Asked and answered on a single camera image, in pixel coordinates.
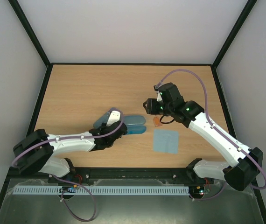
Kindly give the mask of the green glasses case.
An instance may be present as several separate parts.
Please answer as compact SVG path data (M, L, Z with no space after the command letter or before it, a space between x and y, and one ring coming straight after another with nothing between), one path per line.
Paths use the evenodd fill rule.
M123 113L122 113L119 109L117 109L117 108L115 108L115 107L112 107L112 108L110 108L106 113L104 113L104 114L103 114L98 120L96 120L96 121L93 123L93 127L94 127L94 128L99 128L99 127L102 126L103 124L106 125L107 120L108 120L109 115L110 115L110 112L111 112L111 111L114 111L114 110L119 111L119 112L121 113L121 118L120 118L120 121L121 121L122 118L123 118Z

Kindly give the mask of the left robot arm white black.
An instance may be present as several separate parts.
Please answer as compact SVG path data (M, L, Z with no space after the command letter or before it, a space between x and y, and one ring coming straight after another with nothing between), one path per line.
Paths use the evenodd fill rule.
M64 177L71 172L73 165L70 159L59 158L59 155L104 150L125 134L127 127L122 121L111 125L103 123L98 128L72 135L47 134L44 129L38 129L14 146L12 167L21 175L40 172Z

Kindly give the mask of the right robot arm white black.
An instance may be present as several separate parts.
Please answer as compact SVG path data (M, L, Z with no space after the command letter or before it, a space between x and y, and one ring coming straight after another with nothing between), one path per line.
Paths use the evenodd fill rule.
M173 83L155 86L157 98L148 98L143 107L147 114L172 117L173 121L202 136L225 159L225 162L200 160L187 171L188 179L199 182L208 177L226 181L243 191L261 172L263 152L239 142L215 123L195 101L185 101Z

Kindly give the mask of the blue transparent glasses case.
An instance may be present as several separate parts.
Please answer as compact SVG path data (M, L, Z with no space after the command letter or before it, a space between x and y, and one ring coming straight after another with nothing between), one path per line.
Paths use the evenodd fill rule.
M127 127L127 135L143 134L147 130L145 123L146 119L142 115L126 115L124 117L124 124Z

